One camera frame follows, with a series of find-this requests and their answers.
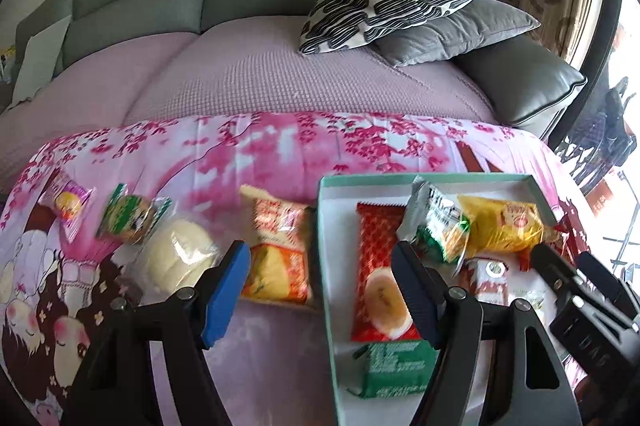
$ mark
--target sofa armrest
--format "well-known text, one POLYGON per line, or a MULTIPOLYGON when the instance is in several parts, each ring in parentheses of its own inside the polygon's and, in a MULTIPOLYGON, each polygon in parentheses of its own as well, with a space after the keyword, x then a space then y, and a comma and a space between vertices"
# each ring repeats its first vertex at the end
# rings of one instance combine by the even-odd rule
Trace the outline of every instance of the sofa armrest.
POLYGON ((462 54, 454 63, 487 95, 498 121, 514 127, 555 119, 587 83, 578 70, 526 35, 462 54))

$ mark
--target screw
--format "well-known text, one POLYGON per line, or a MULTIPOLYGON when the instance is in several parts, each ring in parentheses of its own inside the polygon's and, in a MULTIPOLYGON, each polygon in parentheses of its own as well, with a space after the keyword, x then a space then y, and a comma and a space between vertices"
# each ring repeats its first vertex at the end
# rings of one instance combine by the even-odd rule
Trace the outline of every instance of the screw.
POLYGON ((526 300, 523 300, 522 298, 518 298, 517 300, 515 300, 514 305, 516 305, 516 308, 522 312, 527 312, 531 310, 531 303, 529 303, 526 300))
POLYGON ((111 300, 111 308, 115 311, 123 311, 127 308, 127 301, 123 297, 111 300))
POLYGON ((466 298, 466 291, 462 287, 452 287, 449 289, 449 296, 454 300, 463 300, 466 298))
POLYGON ((196 291, 193 287, 183 287, 178 289, 175 293, 179 300, 187 301, 196 295, 196 291))

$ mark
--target box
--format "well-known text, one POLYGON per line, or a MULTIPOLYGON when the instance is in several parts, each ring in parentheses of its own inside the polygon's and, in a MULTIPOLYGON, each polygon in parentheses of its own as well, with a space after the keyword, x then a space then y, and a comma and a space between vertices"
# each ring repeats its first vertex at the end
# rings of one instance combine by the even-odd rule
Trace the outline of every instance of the box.
MULTIPOLYGON (((351 356, 363 343, 351 339, 355 306, 360 217, 358 202, 405 205, 416 176, 435 184, 447 194, 469 194, 494 199, 534 202, 548 226, 556 219, 538 184, 529 175, 505 173, 388 174, 325 177, 318 195, 318 251, 322 273, 322 296, 330 348, 335 406, 340 426, 401 426, 409 424, 421 395, 384 399, 360 399, 347 392, 358 377, 351 356)), ((514 255, 510 267, 510 290, 545 292, 546 324, 555 316, 555 297, 535 271, 520 272, 514 255)), ((476 378, 468 410, 484 401, 491 345, 481 345, 476 378)))

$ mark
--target sofa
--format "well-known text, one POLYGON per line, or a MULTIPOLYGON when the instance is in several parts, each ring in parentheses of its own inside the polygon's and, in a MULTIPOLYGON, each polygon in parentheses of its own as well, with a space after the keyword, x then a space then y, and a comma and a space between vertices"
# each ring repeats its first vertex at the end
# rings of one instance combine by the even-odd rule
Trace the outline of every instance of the sofa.
POLYGON ((71 16, 54 79, 0 116, 0 193, 53 138, 252 110, 380 111, 498 122, 545 139, 586 79, 527 35, 394 69, 375 45, 297 53, 315 0, 45 0, 16 31, 71 16))

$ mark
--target pink floral tablecloth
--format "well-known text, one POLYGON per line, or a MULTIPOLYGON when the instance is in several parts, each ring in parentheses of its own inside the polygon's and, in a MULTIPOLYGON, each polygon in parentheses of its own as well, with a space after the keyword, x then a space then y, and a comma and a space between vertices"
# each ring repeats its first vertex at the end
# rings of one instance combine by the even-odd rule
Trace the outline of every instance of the pink floral tablecloth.
MULTIPOLYGON (((594 229, 593 215, 579 189, 545 144, 509 128, 384 114, 257 113, 140 122, 56 139, 31 159, 0 217, 2 369, 41 424, 57 424, 127 261, 116 242, 94 238, 118 183, 137 194, 169 196, 179 209, 241 237, 241 184, 313 202, 327 175, 465 171, 531 174, 556 216, 569 216, 578 247, 587 248, 584 230, 594 229), (55 167, 96 188, 71 244, 36 203, 55 167)), ((592 247, 597 239, 590 236, 592 247)), ((161 351, 153 348, 152 355, 165 424, 178 425, 161 351)), ((206 359, 237 425, 335 421, 319 314, 239 302, 206 359)))

